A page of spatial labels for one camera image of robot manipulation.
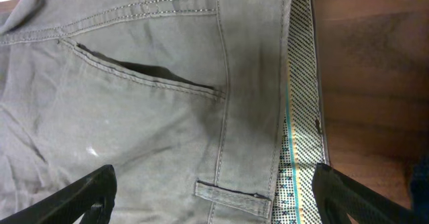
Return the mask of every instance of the stitched fabric tab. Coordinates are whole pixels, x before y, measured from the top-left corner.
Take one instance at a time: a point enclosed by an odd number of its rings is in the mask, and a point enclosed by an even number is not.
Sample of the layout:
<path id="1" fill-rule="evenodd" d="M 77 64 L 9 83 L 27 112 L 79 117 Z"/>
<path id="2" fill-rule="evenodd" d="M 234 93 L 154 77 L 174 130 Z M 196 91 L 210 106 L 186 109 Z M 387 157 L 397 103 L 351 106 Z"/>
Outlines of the stitched fabric tab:
<path id="1" fill-rule="evenodd" d="M 269 218 L 271 200 L 258 194 L 246 194 L 197 181 L 195 195 L 228 207 L 236 208 L 258 217 Z"/>

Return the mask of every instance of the gray jeans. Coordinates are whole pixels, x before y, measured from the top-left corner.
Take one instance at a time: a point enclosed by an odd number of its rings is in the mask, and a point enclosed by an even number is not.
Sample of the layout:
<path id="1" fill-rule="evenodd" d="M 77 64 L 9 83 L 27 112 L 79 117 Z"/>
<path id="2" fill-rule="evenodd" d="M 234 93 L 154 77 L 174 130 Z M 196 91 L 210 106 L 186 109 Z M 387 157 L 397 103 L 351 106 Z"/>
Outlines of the gray jeans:
<path id="1" fill-rule="evenodd" d="M 21 0 L 0 15 L 0 219 L 103 164 L 111 223 L 269 223 L 290 0 Z"/>

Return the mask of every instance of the blue stripe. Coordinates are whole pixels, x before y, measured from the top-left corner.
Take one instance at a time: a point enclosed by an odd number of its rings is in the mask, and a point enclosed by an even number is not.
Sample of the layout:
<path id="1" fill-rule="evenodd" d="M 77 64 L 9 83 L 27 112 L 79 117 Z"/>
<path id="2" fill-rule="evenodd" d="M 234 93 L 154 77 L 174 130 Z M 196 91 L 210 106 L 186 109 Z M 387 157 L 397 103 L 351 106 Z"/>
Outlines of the blue stripe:
<path id="1" fill-rule="evenodd" d="M 289 151 L 290 151 L 290 162 L 292 164 L 292 178 L 294 179 L 294 192 L 295 192 L 295 204 L 296 204 L 296 219 L 298 224 L 301 223 L 300 220 L 300 209 L 298 204 L 298 188 L 296 186 L 296 169 L 295 169 L 295 158 L 294 158 L 294 147 L 292 143 L 292 125 L 290 123 L 290 112 L 289 112 L 289 91 L 288 84 L 286 84 L 286 123 L 288 124 L 288 139 L 289 139 Z"/>

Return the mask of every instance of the wooden table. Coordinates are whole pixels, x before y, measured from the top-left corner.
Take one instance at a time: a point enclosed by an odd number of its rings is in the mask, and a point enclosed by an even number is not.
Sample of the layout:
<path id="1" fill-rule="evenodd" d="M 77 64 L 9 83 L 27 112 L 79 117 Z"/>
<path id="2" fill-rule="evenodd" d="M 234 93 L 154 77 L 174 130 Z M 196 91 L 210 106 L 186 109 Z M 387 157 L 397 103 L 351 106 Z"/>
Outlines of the wooden table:
<path id="1" fill-rule="evenodd" d="M 331 164 L 410 207 L 412 165 L 429 151 L 429 0 L 314 7 Z"/>

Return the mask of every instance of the pocket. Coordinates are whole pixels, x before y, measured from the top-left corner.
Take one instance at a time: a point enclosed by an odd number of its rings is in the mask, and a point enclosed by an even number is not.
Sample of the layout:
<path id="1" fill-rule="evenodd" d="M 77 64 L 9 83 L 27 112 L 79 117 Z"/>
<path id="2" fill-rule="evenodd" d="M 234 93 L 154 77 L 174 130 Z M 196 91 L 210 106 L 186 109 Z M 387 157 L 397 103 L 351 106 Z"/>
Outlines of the pocket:
<path id="1" fill-rule="evenodd" d="M 130 80 L 143 86 L 165 89 L 167 91 L 200 95 L 216 101 L 225 99 L 224 92 L 218 91 L 211 86 L 186 80 L 175 75 L 167 68 L 131 62 L 120 62 L 108 58 L 101 53 L 92 52 L 87 47 L 71 39 L 61 39 L 60 42 L 70 48 L 74 54 L 90 66 L 124 80 Z"/>
<path id="2" fill-rule="evenodd" d="M 195 183 L 195 195 L 266 219 L 269 218 L 271 213 L 271 200 L 256 193 L 247 194 L 227 190 L 197 180 Z"/>

